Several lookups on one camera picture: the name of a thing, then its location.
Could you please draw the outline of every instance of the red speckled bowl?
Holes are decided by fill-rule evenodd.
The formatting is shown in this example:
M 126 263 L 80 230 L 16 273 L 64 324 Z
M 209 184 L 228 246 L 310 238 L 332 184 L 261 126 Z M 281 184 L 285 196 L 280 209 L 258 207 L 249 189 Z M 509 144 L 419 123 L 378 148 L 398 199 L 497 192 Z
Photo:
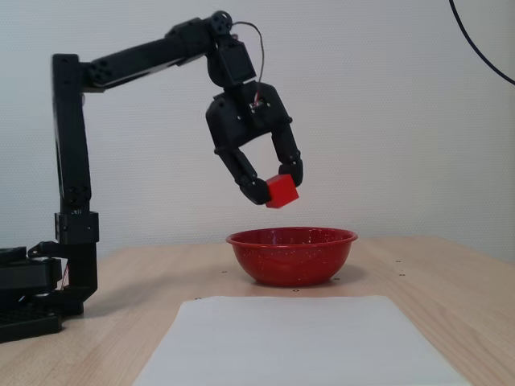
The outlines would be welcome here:
M 241 267 L 267 285 L 314 285 L 329 280 L 347 260 L 357 234 L 332 228 L 273 228 L 227 238 Z

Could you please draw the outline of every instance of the black robotic arm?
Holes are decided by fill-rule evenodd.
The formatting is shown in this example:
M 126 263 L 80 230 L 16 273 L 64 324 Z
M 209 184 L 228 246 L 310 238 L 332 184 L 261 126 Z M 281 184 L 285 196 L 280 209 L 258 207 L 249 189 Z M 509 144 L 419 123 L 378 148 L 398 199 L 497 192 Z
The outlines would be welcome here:
M 59 331 L 61 316 L 82 314 L 84 301 L 97 289 L 99 223 L 98 213 L 89 210 L 85 93 L 104 92 L 206 56 L 211 80 L 224 89 L 214 97 L 206 119 L 215 153 L 241 191 L 255 204 L 270 201 L 266 182 L 239 150 L 265 133 L 272 134 L 281 163 L 279 174 L 291 175 L 295 186 L 300 185 L 303 164 L 290 129 L 291 118 L 274 87 L 252 80 L 256 76 L 253 65 L 245 45 L 230 34 L 232 26 L 229 14 L 219 11 L 210 18 L 175 26 L 163 39 L 91 63 L 80 62 L 77 55 L 52 57 L 60 185 L 57 242 L 41 242 L 28 252 L 24 247 L 0 249 L 0 342 Z M 68 259 L 69 284 L 62 290 L 56 290 L 62 274 L 55 257 Z M 4 323 L 5 315 L 6 320 L 17 322 Z

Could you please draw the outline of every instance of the black cord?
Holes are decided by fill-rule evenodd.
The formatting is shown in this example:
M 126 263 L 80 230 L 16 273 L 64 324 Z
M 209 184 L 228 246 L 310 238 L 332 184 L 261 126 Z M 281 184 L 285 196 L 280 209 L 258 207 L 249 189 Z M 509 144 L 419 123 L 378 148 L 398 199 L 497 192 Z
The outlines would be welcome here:
M 464 25 L 461 23 L 461 19 L 458 16 L 458 11 L 456 10 L 456 7 L 454 5 L 454 0 L 449 0 L 449 4 L 451 4 L 452 13 L 454 14 L 454 17 L 456 18 L 456 22 L 458 22 L 459 28 L 461 32 L 463 33 L 463 36 L 465 36 L 465 39 L 468 41 L 468 43 L 471 45 L 471 47 L 474 49 L 477 55 L 501 78 L 504 80 L 507 80 L 511 84 L 515 84 L 515 80 L 510 78 L 509 76 L 506 76 L 504 73 L 499 70 L 496 66 L 494 66 L 490 60 L 486 59 L 486 57 L 481 53 L 480 49 L 472 42 L 470 39 L 470 36 L 468 36 L 468 33 L 465 31 Z
M 265 46 L 263 45 L 263 35 L 261 35 L 261 31 L 255 24 L 252 24 L 249 22 L 233 23 L 234 26 L 236 26 L 237 24 L 243 24 L 243 25 L 252 27 L 259 34 L 259 43 L 261 44 L 261 71 L 259 72 L 259 79 L 257 80 L 257 94 L 259 95 L 259 87 L 261 86 L 261 79 L 263 77 L 263 68 L 265 67 Z

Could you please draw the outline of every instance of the table surface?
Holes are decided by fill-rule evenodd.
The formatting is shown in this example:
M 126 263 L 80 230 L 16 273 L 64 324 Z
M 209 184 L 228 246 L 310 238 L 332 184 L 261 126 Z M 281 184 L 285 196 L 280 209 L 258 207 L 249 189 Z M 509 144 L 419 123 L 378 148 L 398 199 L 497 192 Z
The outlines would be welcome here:
M 127 248 L 57 335 L 0 345 L 0 384 L 131 384 L 181 302 L 209 296 L 385 295 L 474 385 L 515 385 L 515 266 L 437 237 L 361 239 L 322 285 L 256 284 L 226 244 Z

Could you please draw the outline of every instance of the red cube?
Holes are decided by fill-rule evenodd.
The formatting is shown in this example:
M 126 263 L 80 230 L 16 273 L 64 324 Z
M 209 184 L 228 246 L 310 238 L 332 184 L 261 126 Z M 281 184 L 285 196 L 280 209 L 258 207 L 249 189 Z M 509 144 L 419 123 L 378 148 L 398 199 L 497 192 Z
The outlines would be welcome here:
M 272 198 L 271 201 L 266 203 L 267 207 L 284 207 L 287 203 L 299 197 L 291 175 L 276 175 L 268 179 L 266 184 L 268 185 L 268 192 Z

